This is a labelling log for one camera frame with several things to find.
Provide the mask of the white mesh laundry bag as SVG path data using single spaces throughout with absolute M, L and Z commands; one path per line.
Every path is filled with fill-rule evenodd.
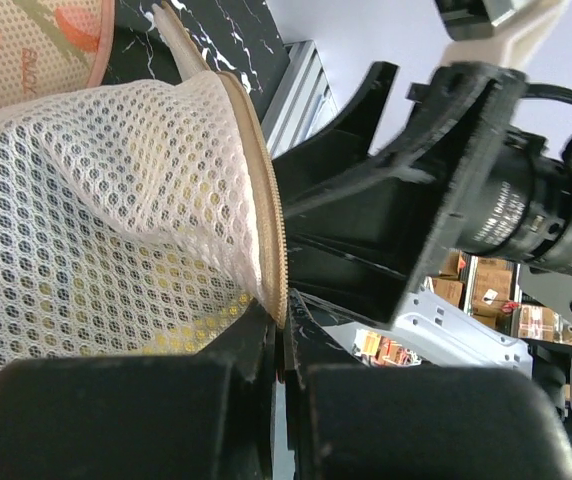
M 282 207 L 251 99 L 169 5 L 152 17 L 179 84 L 0 109 L 0 371 L 193 354 L 252 301 L 286 320 Z

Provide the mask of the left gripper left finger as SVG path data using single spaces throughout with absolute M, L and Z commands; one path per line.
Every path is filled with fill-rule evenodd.
M 194 355 L 16 361 L 0 479 L 268 479 L 275 326 L 252 303 Z

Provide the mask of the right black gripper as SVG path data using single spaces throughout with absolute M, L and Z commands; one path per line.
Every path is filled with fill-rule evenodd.
M 377 160 L 368 152 L 397 72 L 372 63 L 333 120 L 273 161 L 290 287 L 379 328 L 460 237 L 527 89 L 518 70 L 440 67 Z

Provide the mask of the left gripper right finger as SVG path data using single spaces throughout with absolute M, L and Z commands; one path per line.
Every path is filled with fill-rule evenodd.
M 283 338 L 299 479 L 572 479 L 557 412 L 517 371 L 365 366 L 296 291 Z

